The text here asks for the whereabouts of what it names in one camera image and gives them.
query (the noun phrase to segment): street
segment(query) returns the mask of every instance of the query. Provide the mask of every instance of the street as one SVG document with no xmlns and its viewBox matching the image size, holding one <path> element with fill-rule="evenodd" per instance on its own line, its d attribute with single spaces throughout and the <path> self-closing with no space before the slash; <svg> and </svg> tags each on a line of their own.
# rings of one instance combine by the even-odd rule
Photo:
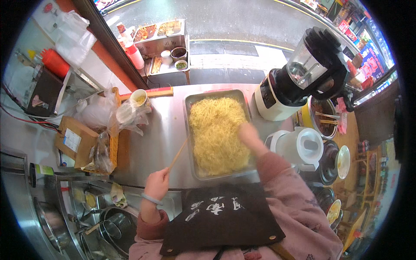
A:
<svg viewBox="0 0 416 260">
<path fill-rule="evenodd" d="M 290 49 L 296 47 L 306 29 L 327 28 L 274 0 L 140 0 L 104 17 L 116 36 L 118 22 L 137 28 L 175 18 L 186 19 L 191 40 L 247 40 Z"/>
</svg>

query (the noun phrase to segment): yellow noodles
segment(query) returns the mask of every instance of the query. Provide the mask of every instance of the yellow noodles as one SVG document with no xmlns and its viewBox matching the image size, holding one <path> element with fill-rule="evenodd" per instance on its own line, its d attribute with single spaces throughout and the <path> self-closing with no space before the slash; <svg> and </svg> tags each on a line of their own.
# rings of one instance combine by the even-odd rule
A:
<svg viewBox="0 0 416 260">
<path fill-rule="evenodd" d="M 238 126 L 247 122 L 241 104 L 232 98 L 203 99 L 191 107 L 193 154 L 209 175 L 230 173 L 248 164 L 250 151 L 237 137 Z"/>
<path fill-rule="evenodd" d="M 137 103 L 139 103 L 139 104 L 141 104 L 141 103 L 143 103 L 144 102 L 144 100 L 146 99 L 146 97 L 144 97 L 144 96 L 140 96 L 140 97 L 138 97 L 137 99 L 136 99 L 136 102 Z"/>
</svg>

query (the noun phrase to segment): pink jacket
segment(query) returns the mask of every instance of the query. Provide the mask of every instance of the pink jacket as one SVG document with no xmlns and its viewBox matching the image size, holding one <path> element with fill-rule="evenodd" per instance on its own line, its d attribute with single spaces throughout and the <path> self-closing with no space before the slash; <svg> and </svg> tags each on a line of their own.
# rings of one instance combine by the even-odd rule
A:
<svg viewBox="0 0 416 260">
<path fill-rule="evenodd" d="M 281 245 L 297 260 L 335 260 L 342 253 L 342 243 L 329 227 L 325 213 L 302 178 L 290 163 L 273 152 L 258 159 L 257 169 L 266 198 L 276 222 L 286 237 Z M 150 225 L 139 215 L 136 243 L 130 247 L 129 260 L 159 260 L 163 233 L 169 221 L 166 212 L 159 211 L 162 220 Z M 218 249 L 181 253 L 176 260 L 212 260 Z M 266 246 L 250 252 L 240 248 L 225 251 L 221 260 L 280 260 Z"/>
</svg>

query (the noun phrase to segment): woman's hand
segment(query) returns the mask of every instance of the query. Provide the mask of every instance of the woman's hand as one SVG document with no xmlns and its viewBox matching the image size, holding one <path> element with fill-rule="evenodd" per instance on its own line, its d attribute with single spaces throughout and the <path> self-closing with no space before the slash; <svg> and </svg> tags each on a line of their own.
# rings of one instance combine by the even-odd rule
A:
<svg viewBox="0 0 416 260">
<path fill-rule="evenodd" d="M 257 129 L 250 123 L 243 123 L 238 127 L 238 138 L 247 146 L 257 157 L 266 154 L 269 149 L 264 146 L 260 139 Z"/>
<path fill-rule="evenodd" d="M 161 201 L 169 189 L 169 168 L 155 171 L 147 177 L 144 194 Z"/>
<path fill-rule="evenodd" d="M 161 201 L 169 189 L 169 168 L 151 173 L 146 181 L 144 194 Z M 156 204 L 143 198 L 141 200 L 141 219 L 149 224 L 161 220 Z"/>
</svg>

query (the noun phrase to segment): bracelet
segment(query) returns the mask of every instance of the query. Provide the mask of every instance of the bracelet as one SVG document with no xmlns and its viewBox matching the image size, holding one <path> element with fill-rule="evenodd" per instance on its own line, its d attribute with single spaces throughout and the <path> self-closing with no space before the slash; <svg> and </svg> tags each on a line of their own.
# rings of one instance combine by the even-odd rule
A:
<svg viewBox="0 0 416 260">
<path fill-rule="evenodd" d="M 159 200 L 156 200 L 155 198 L 152 198 L 151 196 L 148 196 L 148 195 L 144 194 L 144 192 L 141 194 L 141 196 L 142 196 L 143 198 L 147 199 L 148 201 L 153 202 L 154 204 L 157 204 L 157 205 L 163 206 L 163 202 L 161 202 L 161 201 L 159 201 Z"/>
</svg>

